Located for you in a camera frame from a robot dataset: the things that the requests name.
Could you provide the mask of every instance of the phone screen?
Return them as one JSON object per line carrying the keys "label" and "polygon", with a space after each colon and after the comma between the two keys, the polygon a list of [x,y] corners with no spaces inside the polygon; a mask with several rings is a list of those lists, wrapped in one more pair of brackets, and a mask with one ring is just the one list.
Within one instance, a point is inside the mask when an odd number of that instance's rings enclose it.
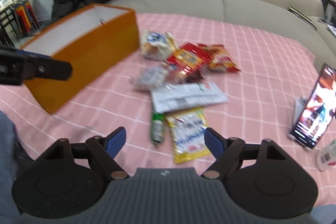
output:
{"label": "phone screen", "polygon": [[312,149],[328,128],[336,108],[336,71],[325,64],[291,135]]}

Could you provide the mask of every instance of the green bottle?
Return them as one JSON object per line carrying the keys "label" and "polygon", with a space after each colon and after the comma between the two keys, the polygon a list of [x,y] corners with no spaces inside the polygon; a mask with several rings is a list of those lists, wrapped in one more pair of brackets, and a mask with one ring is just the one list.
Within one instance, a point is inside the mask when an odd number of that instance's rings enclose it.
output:
{"label": "green bottle", "polygon": [[164,139],[165,126],[164,115],[152,110],[152,123],[151,123],[151,142],[154,145],[162,143]]}

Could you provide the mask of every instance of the blue gripper pad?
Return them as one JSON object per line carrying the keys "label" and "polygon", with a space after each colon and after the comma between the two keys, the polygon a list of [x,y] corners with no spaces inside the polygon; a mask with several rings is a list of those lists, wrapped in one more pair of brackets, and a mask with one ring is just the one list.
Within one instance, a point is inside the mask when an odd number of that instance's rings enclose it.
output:
{"label": "blue gripper pad", "polygon": [[212,132],[211,128],[207,128],[204,132],[204,142],[216,160],[225,152],[223,142],[219,140]]}
{"label": "blue gripper pad", "polygon": [[105,138],[104,149],[111,158],[119,153],[126,143],[126,129],[124,127],[118,127],[109,136]]}

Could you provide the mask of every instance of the plastic wrapper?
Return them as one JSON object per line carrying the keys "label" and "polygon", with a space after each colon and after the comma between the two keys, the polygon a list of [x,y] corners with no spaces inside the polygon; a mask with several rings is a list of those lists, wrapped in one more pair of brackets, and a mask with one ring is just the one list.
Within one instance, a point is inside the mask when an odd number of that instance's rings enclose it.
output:
{"label": "plastic wrapper", "polygon": [[162,86],[168,71],[162,66],[146,68],[141,76],[134,79],[132,84],[136,90],[148,91]]}
{"label": "plastic wrapper", "polygon": [[238,72],[240,69],[232,61],[231,56],[223,45],[203,45],[199,47],[208,52],[211,56],[211,62],[208,67],[213,71]]}
{"label": "plastic wrapper", "polygon": [[204,143],[207,124],[202,108],[166,116],[174,141],[175,163],[182,164],[210,153]]}
{"label": "plastic wrapper", "polygon": [[210,55],[206,51],[186,43],[162,63],[169,71],[166,81],[174,84],[196,82],[202,79],[201,69],[210,61]]}
{"label": "plastic wrapper", "polygon": [[141,53],[148,59],[165,60],[178,48],[170,33],[142,32]]}
{"label": "plastic wrapper", "polygon": [[155,112],[166,113],[228,102],[227,97],[215,83],[165,84],[151,90]]}

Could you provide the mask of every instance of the pink checkered tablecloth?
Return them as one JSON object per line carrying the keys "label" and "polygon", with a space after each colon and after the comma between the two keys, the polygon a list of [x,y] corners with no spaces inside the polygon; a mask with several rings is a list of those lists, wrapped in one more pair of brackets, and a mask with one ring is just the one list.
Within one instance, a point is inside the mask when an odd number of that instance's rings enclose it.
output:
{"label": "pink checkered tablecloth", "polygon": [[[317,77],[312,65],[314,57],[308,50],[292,39],[223,22],[164,14],[139,14],[137,19],[140,30],[168,31],[179,45],[225,44],[241,73],[206,76],[230,100],[205,108],[208,125],[224,137],[239,137],[247,143],[260,143],[264,138],[275,140],[315,179],[319,186],[316,205],[336,203],[336,169],[320,172],[314,162],[316,150],[336,138],[335,122],[311,152],[287,137],[294,98],[309,96]],[[154,64],[157,62],[135,52],[54,115],[47,114],[25,86],[0,86],[0,110],[16,124],[22,146],[32,158],[37,158],[58,138],[83,142],[124,126],[126,145],[115,160],[129,174],[134,174],[137,167],[186,166],[201,173],[214,161],[213,156],[176,166],[168,129],[159,148],[150,143],[150,95],[133,91],[130,83],[145,67]]]}

